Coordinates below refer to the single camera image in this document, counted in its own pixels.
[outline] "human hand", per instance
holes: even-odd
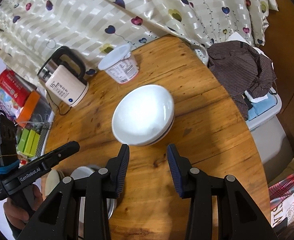
[[[33,184],[33,192],[35,198],[34,206],[32,209],[36,211],[42,204],[43,199],[39,188],[35,184]],[[10,198],[7,198],[7,201],[3,204],[3,210],[9,222],[18,229],[22,230],[25,227],[23,221],[29,220],[29,215],[27,211],[23,210],[20,207],[17,207]]]

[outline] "brown furniture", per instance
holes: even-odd
[[[79,142],[80,152],[56,167],[65,175],[82,165],[104,166],[121,146],[111,131],[121,99],[152,83],[170,91],[175,121],[169,134],[152,146],[130,147],[124,195],[110,219],[112,239],[184,239],[189,200],[175,192],[166,160],[169,143],[209,175],[235,175],[270,220],[265,173],[253,138],[208,68],[180,39],[169,35],[136,49],[134,55],[140,65],[137,77],[118,85],[99,72],[80,104],[55,118],[46,146],[48,152],[71,140]],[[215,202],[213,214],[217,237]]]
[[[294,152],[294,3],[276,1],[279,12],[270,11],[266,43],[260,48],[274,62],[277,89],[283,103],[277,117]]]

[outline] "blue rubber band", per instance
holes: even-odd
[[[7,174],[9,171],[12,171],[14,168],[19,167],[20,160],[16,160],[14,163],[5,166],[0,167],[0,174]]]

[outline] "green box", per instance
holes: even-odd
[[[34,130],[30,130],[27,141],[26,141],[26,146],[25,146],[25,149],[23,151],[23,154],[26,155],[26,156],[30,156],[31,147],[32,147],[32,143],[34,142],[35,134],[36,134],[36,132]]]
[[[38,147],[39,139],[40,139],[40,135],[36,133],[34,135],[34,142],[32,143],[30,157],[34,157],[36,155],[36,150]]]
[[[26,141],[27,141],[27,138],[28,138],[28,134],[29,134],[29,130],[28,129],[23,129],[22,130],[22,134],[21,134],[21,138],[20,138],[20,141],[17,145],[17,150],[20,151],[20,152],[24,152],[25,150],[25,146],[26,146]]]

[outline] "yogurt tub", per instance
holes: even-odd
[[[118,84],[125,84],[138,74],[135,57],[131,54],[131,45],[116,47],[98,64],[98,69],[105,71]]]

